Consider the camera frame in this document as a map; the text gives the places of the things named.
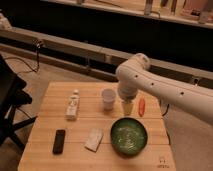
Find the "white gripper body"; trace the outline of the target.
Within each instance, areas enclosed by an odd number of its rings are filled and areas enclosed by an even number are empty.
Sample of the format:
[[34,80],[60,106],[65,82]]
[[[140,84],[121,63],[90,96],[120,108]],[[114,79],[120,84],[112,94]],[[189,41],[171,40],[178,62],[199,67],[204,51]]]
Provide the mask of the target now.
[[122,106],[123,114],[125,116],[129,116],[133,112],[135,102],[133,100],[122,100],[121,106]]

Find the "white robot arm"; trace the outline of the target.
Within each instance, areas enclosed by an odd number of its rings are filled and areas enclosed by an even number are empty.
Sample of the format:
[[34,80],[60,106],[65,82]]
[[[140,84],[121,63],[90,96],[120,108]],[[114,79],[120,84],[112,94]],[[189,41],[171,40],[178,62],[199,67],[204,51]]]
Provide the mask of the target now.
[[142,53],[117,67],[117,91],[123,101],[132,101],[142,90],[213,126],[213,90],[153,74],[149,68],[150,60]]

